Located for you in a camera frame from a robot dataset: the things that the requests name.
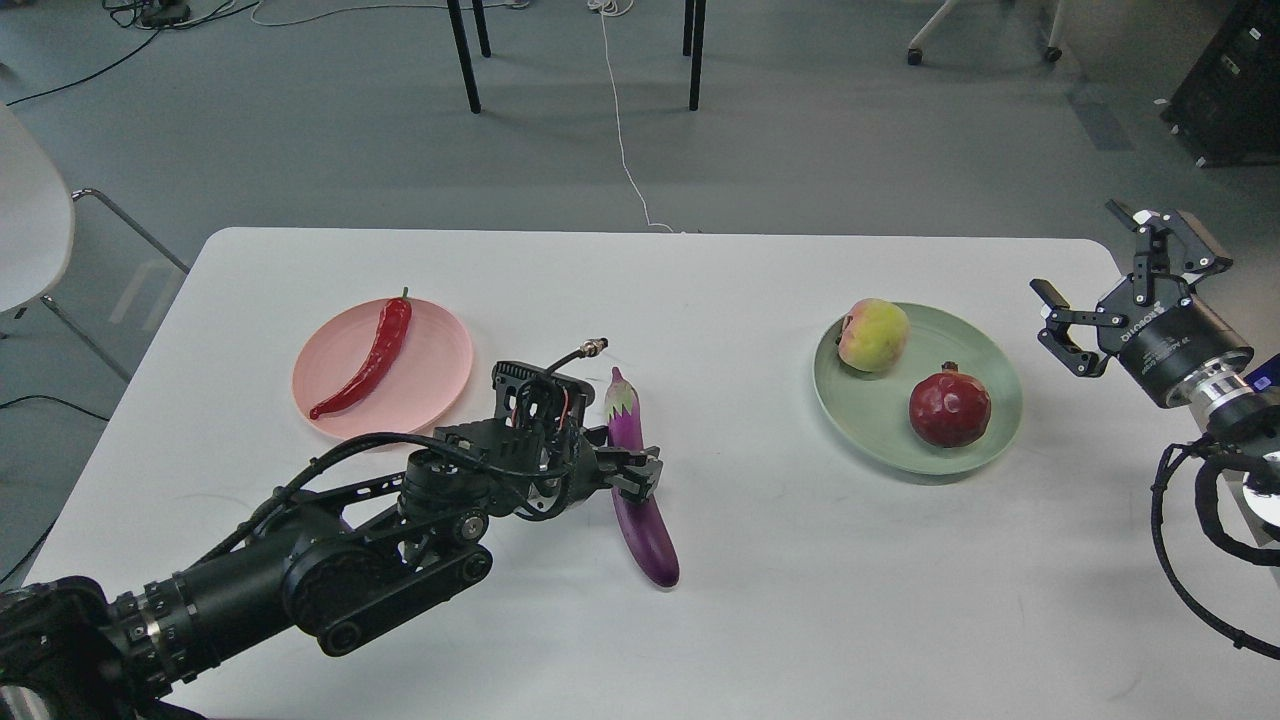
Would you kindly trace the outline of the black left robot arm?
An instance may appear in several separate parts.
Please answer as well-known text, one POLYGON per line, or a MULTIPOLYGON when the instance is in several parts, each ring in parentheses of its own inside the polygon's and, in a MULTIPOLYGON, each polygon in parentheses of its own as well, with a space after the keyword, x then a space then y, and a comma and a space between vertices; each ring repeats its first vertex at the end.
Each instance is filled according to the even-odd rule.
POLYGON ((490 418, 375 432, 312 459, 189 568, 109 600, 87 577, 3 594, 5 719, 192 719, 166 697, 296 628, 340 657, 483 582, 492 519, 547 521, 609 491, 645 509, 660 451, 620 372, 605 424, 585 380, 500 361, 490 418))

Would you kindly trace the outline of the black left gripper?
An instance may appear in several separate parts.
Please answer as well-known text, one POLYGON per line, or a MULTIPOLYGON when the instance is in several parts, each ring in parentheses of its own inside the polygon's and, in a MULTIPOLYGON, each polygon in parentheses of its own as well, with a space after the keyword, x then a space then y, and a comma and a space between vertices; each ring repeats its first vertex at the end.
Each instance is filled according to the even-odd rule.
POLYGON ((660 447, 627 450, 611 447, 608 441, 604 425, 576 429, 566 437, 559 460, 564 474, 545 507, 548 516, 557 516, 608 487, 632 503, 644 503, 654 495, 663 470, 660 447))

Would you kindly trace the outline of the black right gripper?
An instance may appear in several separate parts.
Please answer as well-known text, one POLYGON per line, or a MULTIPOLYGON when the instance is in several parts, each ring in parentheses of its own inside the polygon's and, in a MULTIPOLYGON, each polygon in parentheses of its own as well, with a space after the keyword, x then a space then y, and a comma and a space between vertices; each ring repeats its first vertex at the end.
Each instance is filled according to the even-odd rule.
POLYGON ((1254 356, 1190 287, 1230 270, 1235 260, 1190 213, 1137 210, 1115 199, 1105 208, 1135 234, 1130 277, 1100 300, 1101 311, 1089 313, 1069 307, 1048 281, 1032 279, 1044 307, 1037 338, 1075 377, 1101 377, 1115 356, 1158 407, 1188 405, 1179 386, 1193 372, 1216 361, 1239 372, 1254 356), (1132 279, 1152 288, 1134 290, 1132 279), (1074 325, 1101 328, 1103 351, 1082 348, 1070 336, 1074 325))

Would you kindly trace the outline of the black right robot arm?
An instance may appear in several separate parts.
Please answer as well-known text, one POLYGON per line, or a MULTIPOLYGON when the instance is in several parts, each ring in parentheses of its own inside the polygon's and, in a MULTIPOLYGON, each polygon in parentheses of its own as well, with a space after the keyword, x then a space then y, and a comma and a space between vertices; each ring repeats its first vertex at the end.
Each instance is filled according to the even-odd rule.
POLYGON ((1137 210, 1110 200, 1107 210, 1135 238, 1129 272, 1089 309, 1074 309, 1044 279, 1030 283, 1043 304, 1039 342, 1074 375, 1096 378, 1108 361, 1160 407, 1187 407, 1199 438, 1162 452, 1151 492, 1149 532, 1169 584, 1180 601, 1234 647, 1267 659, 1276 644, 1222 620, 1178 578, 1164 538, 1164 501, 1185 460, 1199 468, 1194 510, 1203 536, 1222 552, 1260 568, 1276 568, 1277 551, 1228 533, 1219 493, 1228 479, 1260 496, 1277 495, 1277 389, 1258 389, 1244 372, 1254 348, 1198 295, 1198 283, 1226 272, 1233 259, 1192 214, 1137 210))

